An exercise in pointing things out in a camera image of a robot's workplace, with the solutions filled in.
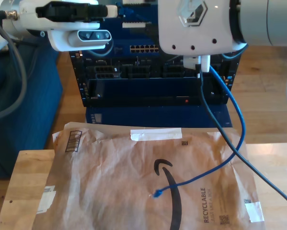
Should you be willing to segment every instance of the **wooden floor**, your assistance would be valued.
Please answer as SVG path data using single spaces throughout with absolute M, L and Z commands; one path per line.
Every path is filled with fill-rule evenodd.
M 85 120 L 85 108 L 68 53 L 61 53 L 57 68 L 64 92 L 51 134 L 70 121 Z M 247 143 L 287 142 L 286 83 L 287 48 L 250 47 L 243 54 L 232 91 L 246 120 Z M 240 131 L 232 104 L 228 107 L 233 125 Z M 46 148 L 53 148 L 51 135 Z M 8 183 L 0 181 L 0 209 Z

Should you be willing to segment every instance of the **wooden table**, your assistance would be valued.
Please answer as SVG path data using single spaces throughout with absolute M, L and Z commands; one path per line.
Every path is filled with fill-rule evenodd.
M 287 194 L 287 143 L 247 145 L 250 161 Z M 0 230 L 30 230 L 54 158 L 53 150 L 21 151 L 0 213 Z M 268 230 L 287 230 L 287 201 L 255 176 Z

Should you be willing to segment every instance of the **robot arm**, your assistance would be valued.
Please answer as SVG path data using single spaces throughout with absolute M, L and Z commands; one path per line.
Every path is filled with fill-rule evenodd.
M 168 54 L 230 53 L 246 46 L 287 46 L 287 0 L 158 0 L 159 41 Z M 204 62 L 203 72 L 209 72 Z
M 96 0 L 21 0 L 3 1 L 3 29 L 12 37 L 22 39 L 31 31 L 48 34 L 57 51 L 103 49 L 112 38 L 109 31 L 97 30 L 99 21 L 118 17 L 115 5 L 98 5 Z M 0 36 L 0 49 L 6 45 Z

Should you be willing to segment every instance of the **white tape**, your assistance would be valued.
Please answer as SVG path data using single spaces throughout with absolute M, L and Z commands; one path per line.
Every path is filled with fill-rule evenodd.
M 107 16 L 106 18 L 116 18 L 118 16 L 118 8 L 115 5 L 106 5 Z
M 56 191 L 54 191 L 55 186 L 46 186 L 42 194 L 37 214 L 46 212 L 52 205 Z
M 130 138 L 135 141 L 170 140 L 183 138 L 181 128 L 163 129 L 134 129 L 130 131 Z
M 260 202 L 245 204 L 251 223 L 264 221 L 262 207 Z
M 144 0 L 123 0 L 123 4 L 142 4 Z
M 122 23 L 122 28 L 145 28 L 146 23 Z

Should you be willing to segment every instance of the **barcode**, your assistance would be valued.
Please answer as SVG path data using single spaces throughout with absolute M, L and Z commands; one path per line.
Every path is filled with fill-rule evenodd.
M 230 224 L 228 215 L 219 216 L 220 224 Z
M 70 131 L 66 152 L 77 152 L 80 146 L 81 131 Z

